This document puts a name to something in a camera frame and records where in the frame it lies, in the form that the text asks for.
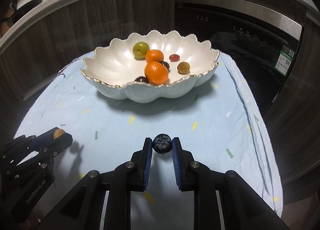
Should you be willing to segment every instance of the bowl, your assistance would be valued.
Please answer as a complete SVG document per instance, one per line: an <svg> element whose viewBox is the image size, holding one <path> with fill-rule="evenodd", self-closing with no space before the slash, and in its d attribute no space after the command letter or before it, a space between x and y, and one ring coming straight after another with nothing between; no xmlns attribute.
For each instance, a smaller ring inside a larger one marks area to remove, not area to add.
<svg viewBox="0 0 320 230"><path fill-rule="evenodd" d="M137 77L144 76L147 64L132 54L133 46L141 41L149 44L150 49L163 52L164 61L170 65L166 84L135 82ZM171 54L180 55L180 60L171 62ZM148 103L160 97L178 98L205 83L215 72L219 55L219 50L211 49L210 41L198 42L194 34L183 37L177 31L168 34L151 31L144 36L132 33L126 40L113 39L109 47L97 47L94 58L84 58L86 69L80 71L91 85L109 98ZM178 73L181 61L190 64L188 75Z"/></svg>

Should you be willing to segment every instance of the orange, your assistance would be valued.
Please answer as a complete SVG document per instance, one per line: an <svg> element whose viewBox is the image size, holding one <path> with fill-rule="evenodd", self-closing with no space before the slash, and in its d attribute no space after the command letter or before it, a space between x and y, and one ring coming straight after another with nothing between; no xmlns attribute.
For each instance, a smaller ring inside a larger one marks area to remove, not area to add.
<svg viewBox="0 0 320 230"><path fill-rule="evenodd" d="M144 75L153 84L163 84L169 77L168 70L165 66L157 61L149 62L144 68Z"/></svg>
<svg viewBox="0 0 320 230"><path fill-rule="evenodd" d="M146 54L146 62L152 62L152 61L163 61L164 56L162 51L159 50L150 50Z"/></svg>

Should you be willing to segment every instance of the metal bolt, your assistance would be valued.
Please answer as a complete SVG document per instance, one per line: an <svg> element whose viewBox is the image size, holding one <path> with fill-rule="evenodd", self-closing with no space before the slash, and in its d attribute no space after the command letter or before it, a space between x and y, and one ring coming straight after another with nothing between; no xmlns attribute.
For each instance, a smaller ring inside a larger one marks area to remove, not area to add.
<svg viewBox="0 0 320 230"><path fill-rule="evenodd" d="M192 161L192 162L190 163L190 165L191 165L191 167L193 167L193 168L199 168L199 167L200 167L200 163L197 162L197 161Z"/></svg>
<svg viewBox="0 0 320 230"><path fill-rule="evenodd" d="M95 177L97 175L98 175L98 172L96 170L89 171L89 177Z"/></svg>
<svg viewBox="0 0 320 230"><path fill-rule="evenodd" d="M227 172L227 174L228 174L229 177L235 177L236 176L236 172L234 170L229 170Z"/></svg>
<svg viewBox="0 0 320 230"><path fill-rule="evenodd" d="M134 166L134 162L133 162L133 161L127 161L127 162L125 163L125 166L126 166L127 168L132 168L132 167Z"/></svg>

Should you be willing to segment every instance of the green fruit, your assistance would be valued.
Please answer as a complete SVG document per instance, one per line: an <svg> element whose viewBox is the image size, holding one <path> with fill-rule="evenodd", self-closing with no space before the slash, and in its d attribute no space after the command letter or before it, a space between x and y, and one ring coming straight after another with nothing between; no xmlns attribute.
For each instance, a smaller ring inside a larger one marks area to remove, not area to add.
<svg viewBox="0 0 320 230"><path fill-rule="evenodd" d="M139 60L144 59L148 51L150 51L150 47L145 42L136 43L132 49L133 55Z"/></svg>

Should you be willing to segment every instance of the table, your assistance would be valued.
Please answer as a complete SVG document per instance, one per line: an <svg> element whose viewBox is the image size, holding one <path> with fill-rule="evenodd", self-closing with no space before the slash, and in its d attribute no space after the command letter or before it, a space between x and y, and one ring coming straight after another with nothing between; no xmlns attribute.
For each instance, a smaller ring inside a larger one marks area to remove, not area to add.
<svg viewBox="0 0 320 230"><path fill-rule="evenodd" d="M57 126L73 144L55 158L55 183L38 203L43 214L88 171L106 172L130 160L145 137L179 137L183 149L212 170L237 171L279 215L282 187L270 139L253 95L230 56L205 84L178 99L139 104L103 96L82 77L82 59L66 66L23 119L16 137ZM172 155L153 151L149 185L132 193L132 229L193 229L193 193L179 192Z"/></svg>

